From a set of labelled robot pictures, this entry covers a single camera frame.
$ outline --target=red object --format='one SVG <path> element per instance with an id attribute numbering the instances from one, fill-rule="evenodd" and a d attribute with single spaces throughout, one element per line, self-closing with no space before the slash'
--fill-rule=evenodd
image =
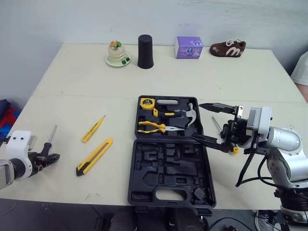
<path id="1" fill-rule="evenodd" d="M 17 118 L 14 116 L 14 109 L 10 107 L 4 113 L 2 120 L 0 120 L 0 128 L 4 127 L 5 124 L 13 126 L 13 124 L 15 123 L 16 120 L 17 120 Z"/>

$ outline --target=white sleeve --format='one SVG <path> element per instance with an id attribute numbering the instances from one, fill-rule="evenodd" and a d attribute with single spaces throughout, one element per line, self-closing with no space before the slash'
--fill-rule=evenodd
<path id="1" fill-rule="evenodd" d="M 294 83 L 308 86 L 308 52 L 299 58 L 291 79 Z"/>

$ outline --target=white saucer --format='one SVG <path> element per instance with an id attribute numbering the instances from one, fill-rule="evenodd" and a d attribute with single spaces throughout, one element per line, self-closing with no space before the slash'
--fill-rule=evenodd
<path id="1" fill-rule="evenodd" d="M 110 66 L 120 67 L 120 66 L 126 66 L 127 64 L 130 63 L 130 55 L 129 55 L 129 54 L 127 54 L 127 56 L 126 56 L 126 58 L 129 58 L 129 61 L 126 61 L 126 60 L 125 60 L 125 62 L 126 62 L 125 64 L 122 63 L 122 60 L 121 60 L 121 61 L 118 61 L 118 62 L 110 62 L 110 61 L 108 60 L 108 57 L 109 57 L 109 56 L 106 57 L 106 63 L 108 63 Z"/>

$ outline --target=purple tissue box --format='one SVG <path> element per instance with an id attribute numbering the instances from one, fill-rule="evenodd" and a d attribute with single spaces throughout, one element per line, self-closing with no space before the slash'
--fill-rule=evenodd
<path id="1" fill-rule="evenodd" d="M 199 59 L 203 48 L 200 37 L 178 36 L 175 42 L 177 59 Z"/>

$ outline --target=black tool case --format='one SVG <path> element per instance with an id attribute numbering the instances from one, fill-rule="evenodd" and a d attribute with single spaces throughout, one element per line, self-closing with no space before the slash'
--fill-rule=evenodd
<path id="1" fill-rule="evenodd" d="M 189 128 L 181 131 L 140 134 L 141 130 L 156 129 L 140 126 L 140 121 L 151 121 L 166 126 L 185 128 L 191 118 L 161 118 L 153 116 L 152 110 L 143 110 L 141 98 L 155 99 L 158 111 L 189 110 L 193 104 L 196 120 Z M 214 187 L 206 149 L 191 138 L 193 133 L 203 134 L 198 101 L 195 97 L 140 96 L 138 98 L 128 202 L 136 206 L 168 206 L 213 208 L 216 205 Z M 171 190 L 180 200 L 158 199 L 156 192 Z"/>

